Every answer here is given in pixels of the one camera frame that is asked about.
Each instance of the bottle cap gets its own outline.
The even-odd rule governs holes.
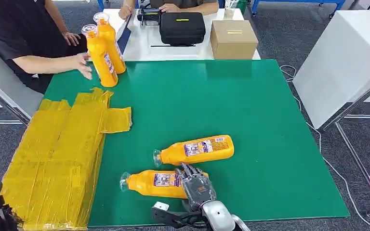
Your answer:
[[[97,25],[107,25],[110,16],[104,12],[98,12],[94,15],[93,20],[97,23]]]
[[[131,174],[128,173],[128,172],[124,172],[122,175],[121,175],[121,178],[120,178],[120,189],[122,192],[128,190],[128,183],[127,183],[127,179],[128,177],[130,177]]]
[[[97,35],[97,26],[94,24],[85,25],[81,29],[81,32],[88,38],[94,38]]]
[[[161,151],[155,149],[154,153],[152,154],[152,158],[154,159],[155,166],[159,167],[162,165],[162,159],[161,159]]]

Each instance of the cardboard box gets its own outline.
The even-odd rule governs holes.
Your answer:
[[[212,21],[211,46],[215,59],[252,59],[259,41],[249,21]]]

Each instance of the green mat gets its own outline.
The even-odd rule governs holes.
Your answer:
[[[73,103],[99,87],[77,71],[55,75],[45,98]],[[156,169],[154,149],[214,135],[232,137],[233,157],[196,164],[243,220],[346,217],[348,210],[274,60],[127,62],[110,107],[132,106],[129,132],[107,134],[89,226],[155,224],[156,201],[121,192],[125,171]],[[162,169],[174,169],[164,165]]]

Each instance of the robot finger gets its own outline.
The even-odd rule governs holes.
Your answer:
[[[181,163],[182,167],[184,168],[184,171],[185,171],[185,174],[186,174],[186,177],[188,176],[191,176],[192,173],[191,171],[189,170],[189,165],[185,164],[185,163]]]
[[[197,173],[203,174],[203,172],[202,172],[202,170],[200,170],[200,168],[196,168],[196,170],[197,170]]]
[[[191,165],[188,165],[188,166],[189,166],[189,170],[191,170],[191,174],[192,174],[192,175],[194,175],[194,174],[197,174],[197,173],[198,173],[194,167],[192,167]]]
[[[176,168],[175,171],[176,171],[176,174],[178,174],[178,177],[181,180],[186,178],[186,176],[184,175],[184,173],[180,169]]]

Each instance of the yellow bottle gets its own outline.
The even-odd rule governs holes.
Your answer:
[[[106,88],[115,86],[118,82],[117,74],[106,51],[105,43],[98,37],[97,26],[94,24],[85,25],[81,32],[87,38],[87,49],[100,77],[101,85]]]
[[[181,179],[175,171],[146,170],[138,174],[125,172],[120,179],[122,191],[135,190],[144,196],[159,196],[186,199]]]
[[[106,43],[107,52],[117,74],[125,72],[125,63],[116,41],[116,31],[109,23],[110,17],[104,12],[96,13],[93,20],[97,23],[99,36]]]
[[[179,166],[187,164],[226,159],[233,156],[235,151],[230,136],[212,136],[203,139],[179,142],[162,151],[154,150],[154,163]]]

